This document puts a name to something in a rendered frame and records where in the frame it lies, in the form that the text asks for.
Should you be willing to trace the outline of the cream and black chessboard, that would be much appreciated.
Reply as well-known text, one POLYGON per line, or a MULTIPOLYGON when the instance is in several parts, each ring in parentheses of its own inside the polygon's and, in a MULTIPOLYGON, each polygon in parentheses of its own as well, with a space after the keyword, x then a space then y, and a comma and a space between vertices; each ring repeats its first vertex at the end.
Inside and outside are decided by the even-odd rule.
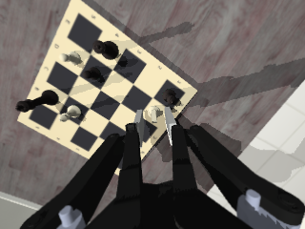
POLYGON ((27 99, 45 90, 57 93, 57 104, 21 112, 17 121, 90 158, 109 135, 125 135, 125 125, 133 123, 137 110, 142 110, 141 160, 167 130, 164 107, 170 107, 176 118, 197 92, 81 0, 71 0, 27 99), (115 43, 115 59, 96 53, 95 40, 115 43), (79 54, 79 64, 60 60, 59 55, 68 52, 79 54), (91 67, 100 71, 96 80, 83 76, 91 67), (162 97, 167 89, 175 92, 172 105, 162 97), (81 115, 59 121, 71 105, 78 106, 81 115), (157 123, 148 115, 151 106, 160 110, 157 123))

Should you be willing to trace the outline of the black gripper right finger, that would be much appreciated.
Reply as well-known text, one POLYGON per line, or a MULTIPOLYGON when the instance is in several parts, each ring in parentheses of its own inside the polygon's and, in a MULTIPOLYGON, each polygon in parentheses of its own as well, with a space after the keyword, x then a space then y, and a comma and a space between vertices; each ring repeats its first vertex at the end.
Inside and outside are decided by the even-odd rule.
POLYGON ((173 214, 175 229, 205 229, 188 147, 239 219, 254 229, 300 229, 305 204, 296 196, 255 174, 201 126, 183 129, 164 107, 173 148, 173 214))

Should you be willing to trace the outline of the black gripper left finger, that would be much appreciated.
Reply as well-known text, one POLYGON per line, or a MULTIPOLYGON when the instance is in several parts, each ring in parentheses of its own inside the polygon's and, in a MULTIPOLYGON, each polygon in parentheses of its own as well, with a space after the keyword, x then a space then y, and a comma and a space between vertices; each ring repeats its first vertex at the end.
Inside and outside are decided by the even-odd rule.
POLYGON ((134 122, 125 125, 126 134, 109 135, 62 192, 30 216, 20 229, 84 229, 122 157, 111 229, 143 229, 140 148, 144 127, 143 111, 137 110, 134 122))

